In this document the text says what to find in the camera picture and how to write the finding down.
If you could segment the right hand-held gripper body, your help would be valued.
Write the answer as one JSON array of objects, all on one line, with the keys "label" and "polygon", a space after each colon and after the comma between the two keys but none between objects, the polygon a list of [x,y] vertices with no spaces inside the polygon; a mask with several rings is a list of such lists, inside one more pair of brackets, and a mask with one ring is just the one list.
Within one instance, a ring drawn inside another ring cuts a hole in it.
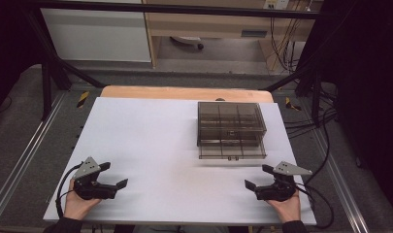
[{"label": "right hand-held gripper body", "polygon": [[295,176],[310,176],[311,170],[282,161],[274,167],[274,182],[267,186],[257,186],[254,190],[258,200],[285,201],[289,199],[296,190]]}]

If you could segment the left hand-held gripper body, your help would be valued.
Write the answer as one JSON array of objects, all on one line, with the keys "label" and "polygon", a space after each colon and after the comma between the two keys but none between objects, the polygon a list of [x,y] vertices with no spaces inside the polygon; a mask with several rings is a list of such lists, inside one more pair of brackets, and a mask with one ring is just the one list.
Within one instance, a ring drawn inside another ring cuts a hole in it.
[{"label": "left hand-held gripper body", "polygon": [[101,172],[100,164],[88,157],[75,173],[74,191],[84,200],[114,199],[117,193],[116,185],[103,184],[97,181]]}]

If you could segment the person's left hand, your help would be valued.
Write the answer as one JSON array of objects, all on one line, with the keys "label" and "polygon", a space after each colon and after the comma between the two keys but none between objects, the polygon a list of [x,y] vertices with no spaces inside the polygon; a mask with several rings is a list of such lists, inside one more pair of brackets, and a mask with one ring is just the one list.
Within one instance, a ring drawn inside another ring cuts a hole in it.
[{"label": "person's left hand", "polygon": [[74,181],[70,180],[66,195],[64,216],[75,220],[83,220],[101,199],[84,200],[74,191]]}]

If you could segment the person's right hand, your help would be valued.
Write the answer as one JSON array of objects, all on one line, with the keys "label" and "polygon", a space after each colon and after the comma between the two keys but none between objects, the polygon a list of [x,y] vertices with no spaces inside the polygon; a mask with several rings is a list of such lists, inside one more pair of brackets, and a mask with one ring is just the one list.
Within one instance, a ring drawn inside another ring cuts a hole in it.
[{"label": "person's right hand", "polygon": [[285,201],[268,200],[267,203],[274,208],[282,223],[301,219],[301,203],[299,191]]}]

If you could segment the white table board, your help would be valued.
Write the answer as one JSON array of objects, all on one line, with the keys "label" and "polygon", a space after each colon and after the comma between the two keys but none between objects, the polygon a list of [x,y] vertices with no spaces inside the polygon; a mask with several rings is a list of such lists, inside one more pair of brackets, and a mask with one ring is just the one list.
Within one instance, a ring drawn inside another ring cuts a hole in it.
[{"label": "white table board", "polygon": [[197,104],[192,100],[95,100],[68,162],[93,157],[110,163],[100,183],[128,184],[104,200],[88,222],[118,224],[264,225],[278,222],[266,202],[246,189],[269,185],[265,164],[294,162],[278,105],[260,106],[267,132],[263,159],[202,159],[197,146]]}]

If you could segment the smoked clear plastic drawer cabinet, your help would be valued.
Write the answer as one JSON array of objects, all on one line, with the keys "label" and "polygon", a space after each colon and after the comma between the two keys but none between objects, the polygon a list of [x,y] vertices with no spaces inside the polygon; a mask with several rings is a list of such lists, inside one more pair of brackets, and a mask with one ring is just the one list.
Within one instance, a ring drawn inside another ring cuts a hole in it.
[{"label": "smoked clear plastic drawer cabinet", "polygon": [[258,147],[266,132],[258,103],[198,103],[198,146]]}]

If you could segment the yellow black floor tape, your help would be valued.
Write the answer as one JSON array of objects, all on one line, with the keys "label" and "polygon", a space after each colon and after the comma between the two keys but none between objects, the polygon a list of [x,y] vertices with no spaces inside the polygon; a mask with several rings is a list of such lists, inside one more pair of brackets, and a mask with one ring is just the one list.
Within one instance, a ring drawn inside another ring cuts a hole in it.
[{"label": "yellow black floor tape", "polygon": [[302,108],[300,106],[294,105],[288,97],[285,97],[285,107],[295,111],[302,111]]},{"label": "yellow black floor tape", "polygon": [[81,97],[80,97],[80,99],[79,99],[79,101],[78,101],[78,104],[77,104],[77,108],[82,108],[82,106],[83,106],[85,100],[87,99],[88,95],[89,95],[89,91],[85,91],[85,92],[81,95]]}]

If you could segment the wooden table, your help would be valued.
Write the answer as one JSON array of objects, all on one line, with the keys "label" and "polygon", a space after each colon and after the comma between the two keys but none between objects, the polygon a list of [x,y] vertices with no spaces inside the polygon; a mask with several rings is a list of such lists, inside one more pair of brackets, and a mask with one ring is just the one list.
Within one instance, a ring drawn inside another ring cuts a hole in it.
[{"label": "wooden table", "polygon": [[101,97],[181,99],[215,101],[224,99],[230,102],[273,103],[274,98],[268,91],[223,88],[194,88],[171,86],[122,86],[109,85],[103,88]]}]

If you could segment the black curtain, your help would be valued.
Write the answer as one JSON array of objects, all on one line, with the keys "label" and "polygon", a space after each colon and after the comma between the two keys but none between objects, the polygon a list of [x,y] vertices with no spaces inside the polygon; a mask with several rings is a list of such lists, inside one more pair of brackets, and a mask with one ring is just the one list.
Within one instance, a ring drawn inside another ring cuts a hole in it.
[{"label": "black curtain", "polygon": [[0,0],[0,107],[20,74],[41,61],[18,0]]},{"label": "black curtain", "polygon": [[345,131],[393,208],[393,0],[324,0],[338,18],[317,24],[330,37],[322,77],[339,88]]}]

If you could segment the office chair base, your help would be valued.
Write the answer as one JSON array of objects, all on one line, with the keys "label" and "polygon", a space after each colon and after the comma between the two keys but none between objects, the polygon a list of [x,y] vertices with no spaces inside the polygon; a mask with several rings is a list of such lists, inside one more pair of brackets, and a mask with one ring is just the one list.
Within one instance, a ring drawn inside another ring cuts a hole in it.
[{"label": "office chair base", "polygon": [[202,50],[204,48],[204,45],[202,44],[202,41],[199,37],[175,37],[175,36],[173,36],[172,40],[175,40],[179,43],[196,46],[198,50]]}]

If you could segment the light wooden desk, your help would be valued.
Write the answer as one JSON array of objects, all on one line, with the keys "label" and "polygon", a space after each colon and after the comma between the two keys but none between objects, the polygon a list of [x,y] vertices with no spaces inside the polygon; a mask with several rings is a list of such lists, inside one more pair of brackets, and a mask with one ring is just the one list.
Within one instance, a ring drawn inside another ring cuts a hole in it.
[{"label": "light wooden desk", "polygon": [[[264,9],[265,0],[142,0],[144,4]],[[286,10],[318,11],[323,0],[289,0]],[[313,28],[312,19],[227,17],[146,13],[151,58],[156,58],[158,37],[247,38],[259,42],[268,68],[282,66],[283,50],[290,43],[305,42]]]}]

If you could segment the white power strip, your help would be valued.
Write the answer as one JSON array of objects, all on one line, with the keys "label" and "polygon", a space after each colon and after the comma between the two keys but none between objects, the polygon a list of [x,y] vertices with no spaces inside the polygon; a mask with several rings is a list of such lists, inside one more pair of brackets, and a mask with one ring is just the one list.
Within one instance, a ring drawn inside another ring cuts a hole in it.
[{"label": "white power strip", "polygon": [[264,9],[286,10],[289,0],[265,0]]}]

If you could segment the aluminium floor rail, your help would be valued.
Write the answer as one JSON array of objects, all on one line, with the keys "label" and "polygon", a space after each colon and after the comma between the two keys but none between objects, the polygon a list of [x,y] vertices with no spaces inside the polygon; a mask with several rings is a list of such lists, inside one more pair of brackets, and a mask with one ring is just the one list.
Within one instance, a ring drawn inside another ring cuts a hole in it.
[{"label": "aluminium floor rail", "polygon": [[60,92],[54,99],[51,112],[48,114],[46,119],[39,123],[35,133],[32,135],[30,141],[26,145],[26,148],[16,162],[15,167],[7,180],[3,183],[0,189],[0,216],[3,214],[40,144],[43,142],[66,96],[66,92]]},{"label": "aluminium floor rail", "polygon": [[317,141],[321,157],[326,159],[325,168],[329,173],[353,232],[369,233],[369,227],[356,204],[349,186],[344,180],[344,175],[341,173],[333,154],[328,150],[330,144],[325,137],[324,131],[321,128],[315,129],[313,135]]}]

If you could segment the black metal frame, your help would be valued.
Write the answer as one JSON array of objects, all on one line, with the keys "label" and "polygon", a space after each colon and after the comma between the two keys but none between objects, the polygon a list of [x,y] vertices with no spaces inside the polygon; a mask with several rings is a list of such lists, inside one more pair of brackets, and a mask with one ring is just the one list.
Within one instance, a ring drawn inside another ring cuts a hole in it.
[{"label": "black metal frame", "polygon": [[20,4],[30,28],[33,30],[42,50],[44,61],[43,67],[43,90],[44,90],[44,114],[46,118],[51,111],[49,77],[53,77],[57,86],[61,89],[69,89],[72,85],[65,74],[69,71],[83,81],[95,87],[103,88],[106,85],[89,77],[73,65],[63,60],[49,41],[48,33],[40,26],[40,21],[35,18],[34,12],[43,9],[82,10],[103,12],[129,12],[129,13],[156,13],[156,14],[182,14],[203,16],[227,16],[227,17],[268,17],[268,18],[298,18],[298,19],[324,19],[329,15],[319,12],[299,12],[288,10],[253,10],[245,8],[207,7],[207,6],[184,6],[184,5],[161,5],[161,4],[136,4],[115,2],[90,2],[90,1],[64,1],[64,0],[24,0]]}]

